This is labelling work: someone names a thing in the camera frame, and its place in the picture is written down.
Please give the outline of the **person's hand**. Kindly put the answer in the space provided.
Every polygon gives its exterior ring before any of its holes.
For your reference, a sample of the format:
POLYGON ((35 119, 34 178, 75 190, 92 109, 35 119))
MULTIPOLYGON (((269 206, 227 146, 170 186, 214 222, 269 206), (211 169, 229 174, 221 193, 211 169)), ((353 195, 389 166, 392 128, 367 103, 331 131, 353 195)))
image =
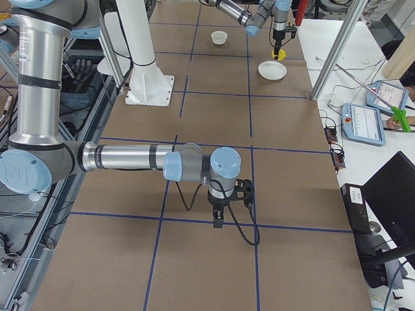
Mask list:
MULTIPOLYGON (((411 126, 415 125, 415 116, 407 117, 407 121, 411 126)), ((399 121, 395 121, 393 117, 386 120, 386 126, 390 129, 397 130, 401 128, 399 121)))

